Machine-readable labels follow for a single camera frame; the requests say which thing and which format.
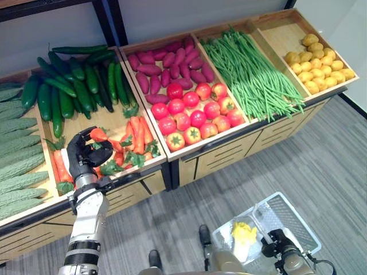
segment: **sweet potato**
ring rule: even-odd
[[[145,74],[138,72],[136,75],[136,80],[144,94],[149,93],[149,81]]]

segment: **tomato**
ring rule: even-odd
[[[195,88],[195,93],[200,97],[202,101],[207,100],[210,98],[210,93],[212,89],[210,88],[209,84],[207,83],[199,83]]]
[[[220,106],[221,115],[226,115],[230,110],[233,110],[235,108],[235,103],[229,96],[222,97],[218,100],[218,103]]]
[[[231,128],[231,122],[229,122],[229,118],[225,116],[217,116],[215,119],[213,119],[213,123],[217,126],[219,133]]]
[[[202,126],[206,121],[206,115],[204,114],[203,111],[195,110],[190,115],[190,120],[191,120],[191,126],[200,128],[200,126]]]
[[[168,148],[174,152],[177,150],[180,150],[184,148],[185,146],[185,139],[184,136],[182,136],[180,133],[170,133],[167,136],[166,143],[168,145]]]
[[[220,106],[215,101],[209,102],[204,106],[204,112],[207,119],[215,119],[220,115]]]
[[[164,117],[158,122],[158,127],[163,135],[169,135],[176,131],[176,123],[170,117]]]
[[[171,115],[175,115],[176,113],[181,113],[185,109],[185,104],[181,99],[172,99],[168,103],[168,111]]]
[[[181,99],[184,95],[184,90],[179,83],[171,83],[167,86],[167,95],[172,99]]]
[[[184,131],[190,127],[190,118],[185,113],[176,113],[173,119],[176,121],[177,129],[179,131]]]
[[[218,129],[213,123],[204,123],[200,127],[200,133],[203,139],[207,139],[211,136],[215,136],[216,134],[218,134]]]
[[[223,83],[217,83],[212,86],[211,97],[215,101],[227,96],[227,86]]]
[[[187,145],[197,143],[201,140],[200,130],[196,127],[187,128],[183,137],[185,138]]]
[[[155,103],[151,107],[151,112],[153,113],[154,118],[157,120],[163,119],[169,114],[167,106],[164,103]]]
[[[230,110],[227,113],[227,118],[229,119],[229,122],[231,123],[231,127],[235,127],[245,122],[245,120],[242,117],[242,113],[237,109]]]
[[[182,100],[188,108],[195,108],[200,101],[199,96],[195,92],[185,93]]]

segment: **yellow fruit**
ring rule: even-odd
[[[304,85],[306,86],[307,90],[309,90],[309,92],[313,95],[320,91],[319,86],[313,81],[308,81]]]
[[[345,80],[350,80],[354,77],[354,72],[351,69],[341,69],[339,72],[344,74]]]
[[[313,58],[321,59],[322,57],[323,57],[323,50],[316,50],[312,52],[312,59]]]
[[[312,43],[308,48],[307,50],[309,52],[314,52],[316,50],[322,50],[323,49],[323,45],[319,42],[315,42],[315,43]]]
[[[310,71],[312,69],[312,65],[308,61],[302,62],[300,64],[300,67],[302,68],[302,71],[303,72],[308,72],[308,71]]]
[[[330,66],[333,63],[333,58],[331,56],[324,56],[320,59],[322,65]]]
[[[289,65],[292,65],[294,63],[299,63],[300,62],[299,55],[296,52],[289,52],[289,53],[287,53],[286,56],[284,57],[284,60]]]
[[[305,83],[308,82],[310,80],[312,80],[313,78],[313,74],[310,72],[302,72],[298,75],[298,78],[300,79],[301,82]]]
[[[313,33],[309,33],[302,40],[302,44],[306,47],[310,46],[312,43],[315,42],[319,42],[319,38]]]
[[[306,62],[306,61],[310,61],[312,58],[312,53],[310,52],[301,52],[299,54],[299,59],[301,62]]]
[[[312,69],[310,70],[310,73],[312,73],[314,77],[325,78],[324,72],[320,69]]]
[[[321,71],[323,71],[323,73],[325,74],[325,77],[328,77],[330,76],[332,69],[330,66],[322,65]]]
[[[325,56],[330,56],[333,60],[335,60],[336,58],[335,51],[330,48],[324,48],[323,53],[325,54]]]
[[[299,75],[300,73],[302,73],[302,67],[298,64],[295,63],[291,66],[291,69],[293,70],[293,72],[297,75]]]
[[[341,72],[332,72],[330,76],[334,77],[337,80],[338,84],[345,82],[345,76]]]
[[[325,78],[325,83],[327,85],[328,88],[332,87],[332,86],[335,86],[338,84],[338,81],[334,78],[334,77],[327,77]]]
[[[331,64],[331,69],[332,70],[341,70],[343,67],[344,67],[344,63],[340,60],[335,60]]]
[[[322,63],[320,59],[315,58],[311,60],[311,68],[312,69],[321,69]]]
[[[320,77],[316,77],[316,78],[312,79],[312,81],[317,84],[317,86],[319,87],[320,92],[327,89],[325,79],[320,78]]]

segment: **white wall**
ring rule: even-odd
[[[296,7],[356,71],[360,79],[346,94],[367,112],[366,0],[297,0]]]

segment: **gray carpet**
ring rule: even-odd
[[[214,230],[276,191],[311,226],[338,274],[366,274],[367,121],[339,97],[295,136],[107,219],[100,274],[138,274],[151,249],[165,273],[203,270],[197,230]],[[26,254],[0,274],[56,274],[68,237]],[[320,274],[330,274],[321,268]]]

